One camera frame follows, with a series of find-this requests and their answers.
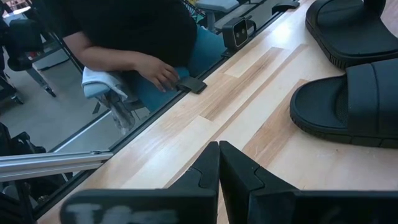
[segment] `person's hand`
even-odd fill
[[[180,79],[173,67],[153,56],[138,53],[134,62],[134,69],[162,92],[166,92],[165,87],[173,90],[175,83]]]

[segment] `black slide sandal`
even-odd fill
[[[292,121],[329,141],[398,148],[398,59],[346,72],[301,86],[290,102]]]
[[[317,0],[306,26],[339,68],[398,58],[398,38],[380,18],[385,5],[386,0]]]

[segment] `black shirt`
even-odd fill
[[[79,31],[95,45],[186,66],[197,27],[181,0],[44,0],[62,37]]]

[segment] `teal pants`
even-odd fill
[[[198,26],[197,40],[188,66],[175,69],[180,78],[196,77],[221,59],[221,54],[225,50],[222,37]],[[154,84],[139,74],[134,75],[132,84],[137,97],[151,112],[160,108],[177,94],[176,90],[167,90],[166,93],[159,91]]]

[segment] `wood grain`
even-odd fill
[[[219,140],[300,189],[398,189],[398,151],[327,142],[290,121],[295,89],[344,72],[305,28],[313,1],[301,1],[297,10],[283,14],[211,74],[205,91],[180,100],[70,195],[83,189],[168,187],[210,141]],[[397,8],[398,1],[387,1],[382,16],[395,35]],[[62,203],[39,223],[59,223]],[[221,194],[218,221],[228,222]]]

